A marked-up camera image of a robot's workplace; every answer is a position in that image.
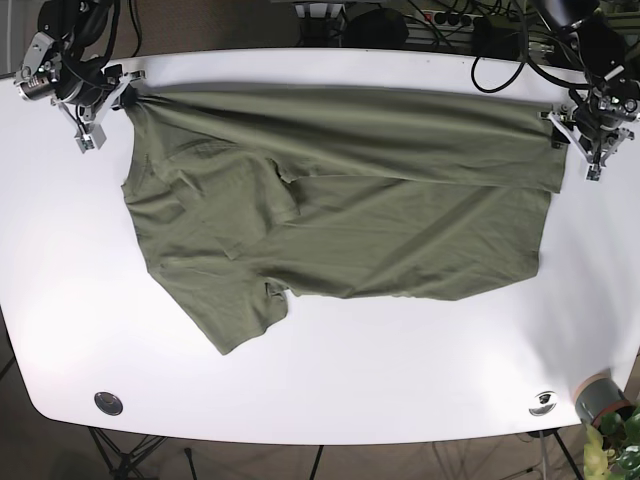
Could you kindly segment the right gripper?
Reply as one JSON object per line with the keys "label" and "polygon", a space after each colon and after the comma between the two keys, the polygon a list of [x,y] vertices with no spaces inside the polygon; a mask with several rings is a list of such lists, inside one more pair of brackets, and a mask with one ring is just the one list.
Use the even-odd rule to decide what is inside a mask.
{"label": "right gripper", "polygon": [[144,70],[125,71],[121,64],[99,71],[95,80],[81,79],[72,73],[72,87],[63,90],[58,83],[51,104],[70,121],[75,134],[78,129],[88,131],[92,125],[102,127],[110,111],[134,106],[139,99],[135,87],[145,79]]}

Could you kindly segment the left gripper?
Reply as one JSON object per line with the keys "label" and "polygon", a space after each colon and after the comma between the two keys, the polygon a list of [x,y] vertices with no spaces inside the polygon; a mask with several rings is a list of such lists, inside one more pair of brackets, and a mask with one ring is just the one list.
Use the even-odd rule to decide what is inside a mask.
{"label": "left gripper", "polygon": [[572,145],[589,165],[607,166],[609,158],[635,134],[628,124],[635,122],[634,102],[581,102],[556,110],[542,111],[538,118],[553,125],[550,142],[553,149]]}

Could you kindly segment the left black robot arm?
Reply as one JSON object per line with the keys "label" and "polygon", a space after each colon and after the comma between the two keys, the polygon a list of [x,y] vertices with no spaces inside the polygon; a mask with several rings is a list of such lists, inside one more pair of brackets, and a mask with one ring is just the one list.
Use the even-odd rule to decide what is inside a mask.
{"label": "left black robot arm", "polygon": [[541,118],[551,122],[554,132],[577,150],[588,165],[587,178],[597,181],[619,146],[635,138],[628,126],[639,121],[639,81],[629,72],[626,42],[610,27],[598,1],[532,1],[530,5],[551,39],[580,68],[585,81],[562,80],[531,58],[529,20],[516,1],[518,68],[502,85],[485,88],[476,81],[476,68],[484,56],[479,53],[471,66],[472,84],[481,93],[496,94],[511,86],[528,66],[547,82],[565,89],[574,107],[565,113],[542,113]]}

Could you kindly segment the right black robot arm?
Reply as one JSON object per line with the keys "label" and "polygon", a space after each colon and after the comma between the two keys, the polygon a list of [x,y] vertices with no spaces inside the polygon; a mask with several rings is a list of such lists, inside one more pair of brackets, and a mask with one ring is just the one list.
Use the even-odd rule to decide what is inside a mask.
{"label": "right black robot arm", "polygon": [[102,122],[135,99],[142,70],[126,72],[110,61],[120,23],[120,1],[47,1],[38,30],[15,73],[26,101],[48,99],[75,127],[82,152],[106,141]]}

